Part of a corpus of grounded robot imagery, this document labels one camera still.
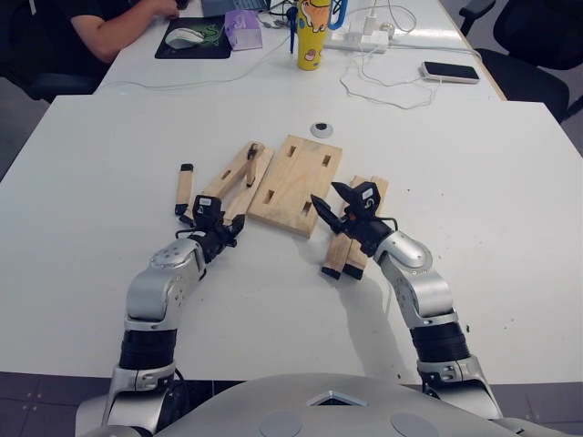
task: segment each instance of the person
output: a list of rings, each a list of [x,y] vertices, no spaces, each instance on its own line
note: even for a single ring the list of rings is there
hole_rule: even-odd
[[[57,72],[101,78],[122,48],[156,15],[177,18],[176,0],[36,0],[57,59]]]

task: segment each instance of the smartphone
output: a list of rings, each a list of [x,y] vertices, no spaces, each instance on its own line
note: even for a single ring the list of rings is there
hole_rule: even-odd
[[[463,84],[477,84],[480,77],[471,66],[457,66],[455,64],[440,64],[439,62],[423,62],[421,70],[427,79],[442,80],[444,82],[461,82]]]

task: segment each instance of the black shirt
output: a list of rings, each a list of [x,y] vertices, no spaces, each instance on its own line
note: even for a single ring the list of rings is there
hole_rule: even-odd
[[[103,77],[109,65],[93,56],[71,25],[71,18],[94,15],[107,21],[126,12],[128,0],[36,0],[35,4],[56,52],[56,72]]]

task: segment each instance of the mouse pad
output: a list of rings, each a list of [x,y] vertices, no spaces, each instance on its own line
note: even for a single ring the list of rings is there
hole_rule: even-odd
[[[225,16],[205,18],[178,18],[170,21],[168,29],[160,42],[156,59],[226,59],[230,57],[229,39],[225,35]],[[164,40],[166,35],[179,27],[187,27],[201,32],[204,41],[188,48],[174,49]]]

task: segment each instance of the power strip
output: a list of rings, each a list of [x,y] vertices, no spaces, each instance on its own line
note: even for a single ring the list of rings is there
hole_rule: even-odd
[[[359,32],[350,32],[340,28],[333,32],[329,31],[326,34],[324,47],[384,53],[389,48],[389,33],[384,30],[375,30],[372,35],[363,35]]]

